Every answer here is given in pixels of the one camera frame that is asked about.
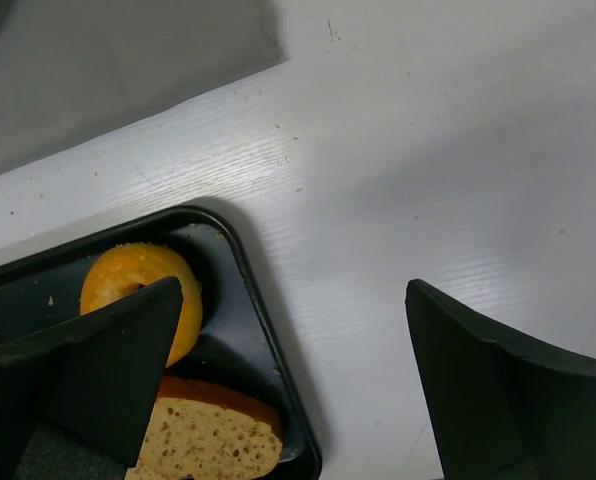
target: golden brown bagel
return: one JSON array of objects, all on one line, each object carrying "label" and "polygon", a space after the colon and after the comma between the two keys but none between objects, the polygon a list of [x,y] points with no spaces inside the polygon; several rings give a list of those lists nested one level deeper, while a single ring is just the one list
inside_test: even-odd
[{"label": "golden brown bagel", "polygon": [[189,265],[176,252],[145,243],[120,245],[103,253],[82,286],[80,314],[92,312],[165,277],[177,277],[183,303],[167,366],[187,355],[202,323],[200,288]]}]

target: black tray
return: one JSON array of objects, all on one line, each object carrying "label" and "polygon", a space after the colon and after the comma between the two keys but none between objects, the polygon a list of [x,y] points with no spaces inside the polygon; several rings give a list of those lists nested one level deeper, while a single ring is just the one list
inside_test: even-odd
[{"label": "black tray", "polygon": [[0,343],[79,314],[96,258],[128,242],[166,245],[202,283],[204,325],[196,347],[172,367],[260,398],[280,412],[281,462],[265,478],[316,480],[322,459],[236,233],[212,212],[174,207],[0,267]]}]

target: white tabletop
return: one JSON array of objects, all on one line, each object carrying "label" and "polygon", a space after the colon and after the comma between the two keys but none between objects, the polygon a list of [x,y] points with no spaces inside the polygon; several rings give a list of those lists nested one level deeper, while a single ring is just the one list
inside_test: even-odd
[{"label": "white tabletop", "polygon": [[212,197],[323,478],[439,477],[408,280],[596,357],[596,0],[277,8],[282,65],[0,176],[0,264]]}]

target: brown crust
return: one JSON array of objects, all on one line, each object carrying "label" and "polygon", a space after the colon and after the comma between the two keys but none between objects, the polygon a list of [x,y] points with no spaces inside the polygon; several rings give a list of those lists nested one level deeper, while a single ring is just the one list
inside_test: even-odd
[{"label": "brown crust", "polygon": [[280,417],[273,408],[260,400],[202,380],[163,377],[158,397],[186,398],[203,403],[217,405],[224,409],[235,410],[257,421],[271,426],[271,431],[282,440]]}]

